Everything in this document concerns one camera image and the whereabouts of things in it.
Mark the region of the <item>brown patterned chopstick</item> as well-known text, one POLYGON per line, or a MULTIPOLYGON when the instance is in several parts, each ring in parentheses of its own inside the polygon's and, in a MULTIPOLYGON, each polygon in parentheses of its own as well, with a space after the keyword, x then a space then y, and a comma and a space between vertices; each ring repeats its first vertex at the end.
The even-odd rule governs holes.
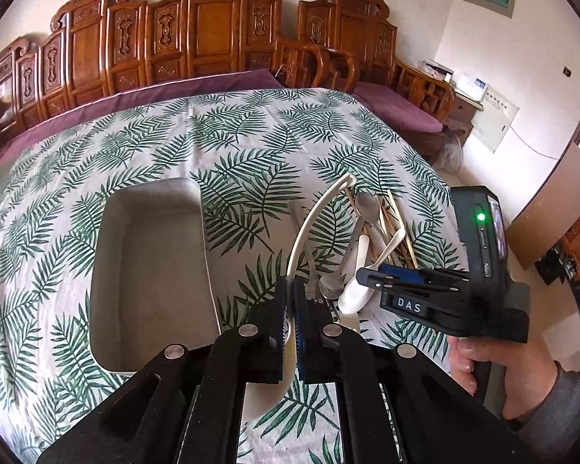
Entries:
MULTIPOLYGON (((399 210, 397 202, 395 201, 395 198, 391 191, 387 191, 387 199, 389 199, 389 204, 393 208, 392 215, 396 222, 396 229, 403 229, 404 232, 406 233, 403 216, 401 215, 401 211, 399 210)), ((417 269, 418 268, 417 259, 408 234, 404 236, 403 244, 405 245, 405 252, 408 254, 408 266, 412 267, 412 269, 417 269)))

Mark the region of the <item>metal spoon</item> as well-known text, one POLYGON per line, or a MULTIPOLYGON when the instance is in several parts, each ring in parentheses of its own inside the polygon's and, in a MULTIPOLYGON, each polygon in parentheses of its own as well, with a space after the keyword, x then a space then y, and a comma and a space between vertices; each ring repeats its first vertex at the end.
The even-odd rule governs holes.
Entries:
POLYGON ((365 225, 365 222, 374 223, 376 221, 376 214, 379 211, 375 197, 367 192, 359 192, 356 194, 355 206, 358 211, 358 216, 345 254, 336 270, 331 273, 326 273, 318 282, 321 295, 326 300, 336 300, 343 293, 343 288, 345 288, 343 269, 346 268, 346 264, 350 261, 352 251, 358 243, 363 225, 365 225))

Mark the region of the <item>dark brown chopstick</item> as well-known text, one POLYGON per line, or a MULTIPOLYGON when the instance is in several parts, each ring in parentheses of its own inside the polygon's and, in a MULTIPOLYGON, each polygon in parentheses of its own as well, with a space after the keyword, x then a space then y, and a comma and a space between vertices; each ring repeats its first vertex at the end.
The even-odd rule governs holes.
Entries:
POLYGON ((376 196, 367 192, 359 192, 354 195, 351 191, 347 191, 346 196, 349 198, 353 212, 356 215, 356 222, 348 248, 352 248, 358 242, 360 234, 366 234, 371 241, 368 253, 371 256, 371 260, 375 261, 378 256, 377 249, 382 246, 384 241, 384 233, 379 224, 380 203, 376 196))

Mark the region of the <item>light wooden chopstick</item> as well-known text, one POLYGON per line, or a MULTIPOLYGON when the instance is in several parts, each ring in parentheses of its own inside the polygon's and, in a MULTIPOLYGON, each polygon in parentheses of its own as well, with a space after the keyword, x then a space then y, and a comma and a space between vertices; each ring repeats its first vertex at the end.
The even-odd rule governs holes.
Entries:
POLYGON ((396 222, 392 215, 393 208, 389 204, 387 194, 385 194, 384 196, 378 195, 376 198, 379 200, 381 204, 383 215, 382 222, 387 225, 387 232, 389 233, 390 236, 389 243, 393 244, 393 249, 397 249, 403 243, 403 239, 406 233, 404 232, 403 229, 396 229, 396 222))

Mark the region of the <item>metal rectangular tray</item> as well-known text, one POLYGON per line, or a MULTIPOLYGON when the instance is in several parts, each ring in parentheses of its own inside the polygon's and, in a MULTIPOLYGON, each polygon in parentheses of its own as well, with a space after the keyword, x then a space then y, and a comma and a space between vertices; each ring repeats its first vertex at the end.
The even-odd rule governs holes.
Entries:
POLYGON ((96 362, 132 373, 171 344, 193 350, 220 333, 197 183, 168 178, 113 193, 102 215, 91 284, 96 362))

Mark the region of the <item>brown wooden door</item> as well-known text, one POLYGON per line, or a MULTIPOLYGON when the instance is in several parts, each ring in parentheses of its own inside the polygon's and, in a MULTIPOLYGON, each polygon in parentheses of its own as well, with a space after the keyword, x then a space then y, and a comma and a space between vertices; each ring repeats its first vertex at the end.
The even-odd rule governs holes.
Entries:
POLYGON ((561 239, 580 218, 580 147, 568 148, 536 196, 506 229, 508 246, 523 270, 561 239))

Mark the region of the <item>white electrical panel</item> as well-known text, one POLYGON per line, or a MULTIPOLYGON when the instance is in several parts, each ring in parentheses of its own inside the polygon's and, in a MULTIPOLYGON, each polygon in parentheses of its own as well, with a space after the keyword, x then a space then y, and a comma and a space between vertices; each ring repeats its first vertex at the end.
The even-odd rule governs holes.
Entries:
POLYGON ((481 105, 483 109, 474 114, 473 133, 492 153, 495 153, 519 107, 491 86, 487 87, 481 105))

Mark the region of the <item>wooden side table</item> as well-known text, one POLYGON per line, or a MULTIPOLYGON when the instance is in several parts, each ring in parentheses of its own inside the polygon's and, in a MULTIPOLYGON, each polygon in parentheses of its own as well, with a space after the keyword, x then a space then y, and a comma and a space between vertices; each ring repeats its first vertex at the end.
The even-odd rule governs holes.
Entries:
POLYGON ((474 116, 483 110, 481 103, 469 99, 464 94, 456 92, 455 101, 442 123, 458 137, 460 145, 464 146, 468 136, 474 129, 474 116))

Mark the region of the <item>white device on table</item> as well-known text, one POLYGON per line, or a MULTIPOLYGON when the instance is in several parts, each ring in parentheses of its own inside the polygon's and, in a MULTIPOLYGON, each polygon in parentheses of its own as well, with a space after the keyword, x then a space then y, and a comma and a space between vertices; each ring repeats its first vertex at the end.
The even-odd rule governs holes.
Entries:
POLYGON ((423 60, 420 68, 438 80, 445 81, 474 102, 481 103, 487 91, 487 83, 462 70, 450 69, 434 60, 423 60))

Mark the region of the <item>purple long seat cushion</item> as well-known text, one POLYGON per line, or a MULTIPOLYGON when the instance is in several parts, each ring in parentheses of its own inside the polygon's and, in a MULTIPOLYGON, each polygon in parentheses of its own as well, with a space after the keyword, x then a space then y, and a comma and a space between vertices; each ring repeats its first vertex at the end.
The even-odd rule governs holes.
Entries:
POLYGON ((11 139, 0 149, 0 165, 15 161, 27 148, 63 130, 100 116, 177 97, 254 89, 277 89, 283 85, 267 69, 208 75, 125 91, 47 119, 11 139))

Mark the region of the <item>carved wooden sofa bench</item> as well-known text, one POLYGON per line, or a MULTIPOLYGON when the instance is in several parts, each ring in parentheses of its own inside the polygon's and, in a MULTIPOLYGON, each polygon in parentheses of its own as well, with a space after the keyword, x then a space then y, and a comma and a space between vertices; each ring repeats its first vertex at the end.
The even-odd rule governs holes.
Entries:
POLYGON ((0 146, 71 109, 137 88, 267 69, 319 87, 319 45, 281 35, 283 0, 70 0, 47 38, 0 52, 0 146))

